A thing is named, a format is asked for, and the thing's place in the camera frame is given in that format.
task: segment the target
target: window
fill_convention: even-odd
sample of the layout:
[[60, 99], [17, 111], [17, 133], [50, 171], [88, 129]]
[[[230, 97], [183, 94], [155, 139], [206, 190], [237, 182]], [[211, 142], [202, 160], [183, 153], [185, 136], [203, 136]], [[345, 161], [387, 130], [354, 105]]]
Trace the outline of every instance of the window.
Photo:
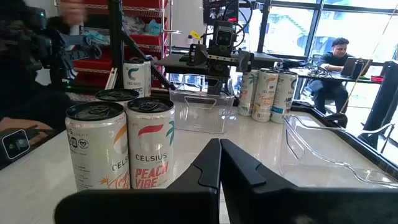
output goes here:
[[272, 7], [264, 39], [264, 53], [304, 55], [313, 10]]
[[333, 4], [338, 6], [356, 6], [356, 7], [370, 7], [376, 9], [394, 9], [397, 0], [325, 0], [325, 4]]
[[[313, 54], [331, 51], [337, 37], [349, 40], [348, 53], [369, 58], [382, 37], [390, 16], [384, 14], [323, 11], [316, 32]], [[395, 38], [398, 17], [391, 20], [382, 41], [373, 56], [375, 62], [391, 60], [396, 52]]]
[[[242, 13], [246, 16], [247, 19], [249, 19], [250, 16], [250, 9], [240, 9]], [[244, 50], [251, 51], [251, 52], [256, 52], [257, 47], [259, 45], [259, 36], [260, 36], [260, 26], [261, 26], [261, 19], [262, 19], [262, 13], [260, 10], [253, 10], [253, 15], [251, 18], [251, 22], [248, 26], [248, 28], [245, 29], [244, 35], [245, 35], [245, 41], [239, 46]], [[245, 20], [244, 17], [242, 16], [241, 13], [239, 13], [239, 23], [243, 26], [245, 25]], [[240, 33], [238, 37], [237, 45], [243, 35]]]

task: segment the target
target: logo sticker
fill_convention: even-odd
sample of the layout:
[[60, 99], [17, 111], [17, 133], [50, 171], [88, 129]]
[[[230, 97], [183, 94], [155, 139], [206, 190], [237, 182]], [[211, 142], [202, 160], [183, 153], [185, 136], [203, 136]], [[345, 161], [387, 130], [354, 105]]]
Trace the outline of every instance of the logo sticker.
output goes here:
[[81, 149], [87, 149], [88, 148], [88, 141], [85, 139], [79, 139], [79, 141], [77, 142], [79, 147]]
[[130, 78], [132, 81], [136, 81], [136, 78], [134, 78], [134, 77], [132, 76], [132, 74], [133, 74], [134, 72], [138, 71], [138, 70], [139, 70], [139, 68], [130, 68], [129, 71], [127, 72], [128, 75], [129, 75], [129, 78]]
[[145, 133], [156, 133], [156, 132], [162, 130], [162, 128], [163, 128], [163, 124], [146, 126], [146, 127], [142, 128], [141, 130], [139, 130], [138, 136], [140, 136], [141, 134], [145, 134]]

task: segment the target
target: clear acrylic tray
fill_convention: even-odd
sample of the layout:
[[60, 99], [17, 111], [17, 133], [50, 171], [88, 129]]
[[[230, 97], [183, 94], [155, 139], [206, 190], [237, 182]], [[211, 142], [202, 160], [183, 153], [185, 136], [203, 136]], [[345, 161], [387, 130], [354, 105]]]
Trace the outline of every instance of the clear acrylic tray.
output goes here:
[[[392, 124], [364, 134], [380, 133]], [[398, 188], [398, 182], [333, 132], [341, 128], [306, 125], [284, 116], [279, 155], [281, 176], [300, 187]]]
[[175, 105], [175, 128], [221, 134], [234, 103], [232, 80], [206, 75], [184, 75], [176, 90], [170, 90]]

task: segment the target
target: celsius logo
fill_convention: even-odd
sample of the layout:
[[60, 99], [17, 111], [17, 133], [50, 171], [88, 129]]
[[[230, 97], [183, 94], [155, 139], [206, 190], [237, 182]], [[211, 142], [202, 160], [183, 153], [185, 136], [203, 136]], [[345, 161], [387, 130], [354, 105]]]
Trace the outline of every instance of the celsius logo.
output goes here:
[[272, 82], [272, 81], [275, 81], [275, 80], [276, 80], [276, 78], [267, 78], [267, 80], [266, 80], [266, 85], [267, 85], [267, 87], [268, 87], [270, 90], [273, 89], [274, 86], [273, 86], [273, 85], [269, 86], [269, 82]]
[[295, 80], [292, 81], [292, 85], [291, 85], [292, 90], [294, 90], [294, 86], [296, 85], [296, 82], [297, 82], [297, 79], [295, 79]]
[[138, 71], [138, 68], [130, 68], [130, 69], [128, 69], [129, 71], [127, 72], [127, 74], [129, 75], [129, 78], [132, 80], [132, 81], [136, 81], [136, 78], [134, 78], [133, 76], [132, 76], [132, 74], [134, 73], [134, 72], [136, 72], [136, 71]]

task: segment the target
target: white can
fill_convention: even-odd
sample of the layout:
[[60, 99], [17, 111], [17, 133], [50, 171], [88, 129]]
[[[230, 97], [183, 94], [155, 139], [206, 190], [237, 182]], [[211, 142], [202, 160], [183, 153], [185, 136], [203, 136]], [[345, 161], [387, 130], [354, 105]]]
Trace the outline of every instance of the white can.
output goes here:
[[145, 65], [145, 70], [146, 70], [146, 72], [145, 72], [145, 90], [144, 90], [144, 96], [145, 97], [148, 97], [148, 96], [150, 96], [150, 89], [151, 89], [151, 87], [152, 87], [152, 85], [151, 85], [151, 81], [152, 81], [152, 76], [151, 76], [151, 74], [152, 74], [152, 72], [151, 72], [151, 62], [150, 61], [146, 61], [146, 62], [144, 62], [144, 65]]
[[102, 90], [95, 94], [98, 100], [119, 103], [124, 107], [124, 110], [127, 108], [127, 103], [138, 98], [138, 96], [139, 93], [136, 90], [127, 89]]
[[271, 117], [278, 76], [278, 72], [266, 68], [261, 69], [259, 72], [251, 116], [258, 122], [267, 122]]
[[258, 78], [259, 71], [254, 69], [251, 72], [245, 73], [242, 77], [238, 105], [238, 113], [242, 116], [251, 116], [252, 114]]
[[174, 180], [174, 104], [145, 97], [127, 107], [131, 187], [164, 189]]
[[126, 121], [117, 103], [97, 101], [67, 109], [65, 124], [79, 191], [130, 189]]
[[123, 64], [124, 88], [136, 90], [139, 97], [144, 97], [146, 92], [147, 66], [143, 59], [132, 59]]
[[292, 107], [294, 90], [297, 85], [297, 74], [290, 71], [279, 72], [271, 121], [283, 123], [283, 115], [289, 114]]

